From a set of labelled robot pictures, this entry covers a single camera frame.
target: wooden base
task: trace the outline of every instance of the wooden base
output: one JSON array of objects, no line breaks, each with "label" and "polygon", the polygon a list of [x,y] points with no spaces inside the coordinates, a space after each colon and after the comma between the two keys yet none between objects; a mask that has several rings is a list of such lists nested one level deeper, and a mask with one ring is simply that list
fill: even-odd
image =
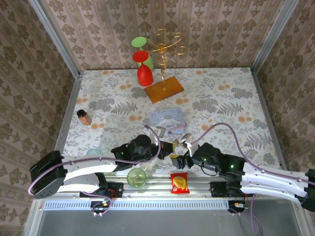
[{"label": "wooden base", "polygon": [[165,90],[163,81],[146,87],[144,90],[149,96],[152,103],[160,102],[168,97],[184,91],[184,88],[175,78],[175,76],[165,80]]}]

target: wall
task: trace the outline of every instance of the wall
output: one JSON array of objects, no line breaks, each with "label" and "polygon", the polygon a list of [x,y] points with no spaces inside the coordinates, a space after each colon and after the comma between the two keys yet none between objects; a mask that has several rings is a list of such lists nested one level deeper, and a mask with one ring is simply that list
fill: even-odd
[{"label": "wall", "polygon": [[23,232],[29,168],[52,151],[74,78],[27,1],[0,1],[0,235]]},{"label": "wall", "polygon": [[299,1],[258,78],[287,165],[295,171],[314,169],[314,0]]},{"label": "wall", "polygon": [[169,67],[250,67],[283,0],[44,0],[80,70],[136,68],[131,41],[185,34]]}]

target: wire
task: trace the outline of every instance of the wire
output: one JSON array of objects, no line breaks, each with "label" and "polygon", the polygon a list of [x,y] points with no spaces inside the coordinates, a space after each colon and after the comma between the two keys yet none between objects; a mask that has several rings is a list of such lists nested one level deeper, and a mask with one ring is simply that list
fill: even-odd
[{"label": "wire", "polygon": [[245,204],[246,204],[246,197],[247,197],[247,194],[244,195],[244,199],[243,199],[242,203],[245,202]]},{"label": "wire", "polygon": [[248,207],[250,207],[250,201],[248,200],[248,196],[247,196],[247,195],[246,195],[246,199],[247,199],[247,200],[245,200],[245,203],[247,202],[246,205],[248,205]]},{"label": "wire", "polygon": [[255,235],[258,236],[257,233],[256,233],[256,228],[255,228],[254,219],[253,219],[253,216],[254,216],[254,214],[253,214],[253,206],[254,206],[254,199],[255,199],[255,197],[256,197],[256,194],[254,194],[252,196],[252,201],[251,201],[251,222],[252,222],[252,230],[254,231]]},{"label": "wire", "polygon": [[236,210],[230,208],[231,211],[233,211],[234,213],[236,214],[241,214],[241,215],[249,215],[249,216],[252,216],[253,219],[255,219],[259,225],[259,231],[260,231],[260,236],[263,236],[263,229],[262,229],[262,224],[261,222],[258,220],[258,218],[255,216],[255,215],[251,215],[250,213],[247,213],[247,212],[237,212]]},{"label": "wire", "polygon": [[148,162],[151,162],[153,161],[154,159],[157,158],[157,156],[159,155],[159,153],[161,152],[161,142],[159,140],[159,137],[158,135],[156,134],[156,132],[148,125],[144,125],[145,128],[149,129],[153,134],[154,136],[156,137],[157,139],[157,145],[158,145],[158,149],[157,149],[157,153],[156,155],[149,159],[149,160],[146,160],[146,161],[127,161],[127,160],[119,160],[119,159],[114,159],[114,158],[109,158],[109,157],[103,157],[103,156],[100,156],[98,155],[98,157],[91,157],[91,158],[84,158],[84,159],[81,159],[81,160],[74,160],[74,161],[66,161],[66,162],[63,162],[63,163],[59,163],[55,166],[52,166],[51,168],[45,170],[42,174],[40,174],[30,185],[29,189],[28,189],[28,193],[31,195],[31,196],[34,196],[34,193],[32,193],[32,189],[34,187],[34,185],[41,179],[43,178],[46,174],[48,174],[49,172],[53,171],[54,169],[60,167],[60,166],[64,166],[64,165],[72,165],[72,164],[75,164],[75,163],[79,163],[79,162],[85,162],[85,161],[93,161],[93,160],[98,160],[98,161],[101,161],[101,160],[110,160],[110,161],[115,161],[115,162],[123,162],[123,163],[129,163],[129,164],[143,164],[143,163],[148,163]]},{"label": "wire", "polygon": [[[100,216],[102,216],[103,214],[105,214],[106,212],[108,212],[108,210],[111,208],[112,204],[113,204],[113,201],[111,198],[107,197],[107,196],[104,196],[104,195],[100,195],[100,194],[94,194],[94,193],[87,193],[87,192],[82,192],[84,193],[85,195],[88,195],[90,197],[100,197],[100,198],[104,198],[104,199],[107,199],[109,200],[109,205],[108,205],[108,208],[104,211],[102,211],[101,213],[99,213]],[[97,207],[98,205],[95,205],[93,208],[92,208],[92,213],[94,214],[94,210],[95,208]]]},{"label": "wire", "polygon": [[117,192],[114,189],[109,188],[107,191],[110,191],[112,193],[111,198],[114,198],[114,194],[115,194],[115,198],[117,197]]},{"label": "wire", "polygon": [[214,125],[212,125],[209,129],[207,129],[197,140],[195,140],[194,142],[191,143],[191,145],[195,145],[197,144],[210,130],[212,130],[213,128],[215,128],[216,126],[218,125],[225,125],[227,126],[231,131],[232,131],[232,134],[234,136],[234,139],[235,139],[235,142],[236,142],[236,146],[237,146],[237,149],[238,151],[240,152],[240,154],[242,155],[242,157],[252,166],[254,167],[255,169],[263,172],[263,173],[266,173],[266,174],[270,174],[270,175],[274,175],[274,176],[278,176],[278,177],[283,177],[283,178],[288,178],[288,179],[291,179],[291,180],[295,180],[297,182],[304,182],[304,183],[307,183],[307,184],[310,184],[310,185],[313,185],[315,186],[315,182],[312,182],[312,181],[309,181],[309,180],[306,180],[306,179],[302,179],[302,178],[299,178],[299,177],[293,177],[293,176],[287,176],[287,175],[283,175],[283,174],[278,174],[278,173],[274,173],[272,171],[267,171],[263,168],[260,168],[258,165],[255,165],[254,163],[252,163],[246,156],[245,154],[242,152],[241,150],[241,147],[240,147],[240,144],[238,142],[238,139],[237,139],[237,136],[236,136],[236,133],[234,131],[234,129],[228,125],[227,123],[223,123],[223,122],[220,122],[220,123],[216,123]]},{"label": "wire", "polygon": [[208,175],[208,176],[217,176],[217,174],[215,174],[215,175],[207,174],[207,173],[203,170],[203,168],[202,168],[201,166],[200,166],[200,168],[201,168],[202,172],[203,172],[205,175]]}]

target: clear glass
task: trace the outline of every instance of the clear glass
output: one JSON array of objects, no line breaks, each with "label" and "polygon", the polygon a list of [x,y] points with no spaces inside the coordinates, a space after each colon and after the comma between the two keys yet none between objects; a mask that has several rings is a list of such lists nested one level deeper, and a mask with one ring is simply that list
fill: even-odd
[{"label": "clear glass", "polygon": [[134,188],[142,188],[146,183],[146,173],[140,168],[135,168],[129,171],[127,182]]}]

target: red chip bag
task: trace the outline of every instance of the red chip bag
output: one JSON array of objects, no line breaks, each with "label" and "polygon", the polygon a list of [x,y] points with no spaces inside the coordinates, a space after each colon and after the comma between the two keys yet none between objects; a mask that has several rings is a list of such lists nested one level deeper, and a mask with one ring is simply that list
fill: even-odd
[{"label": "red chip bag", "polygon": [[187,172],[186,173],[174,173],[171,174],[172,179],[172,191],[174,194],[189,193],[187,186]]}]

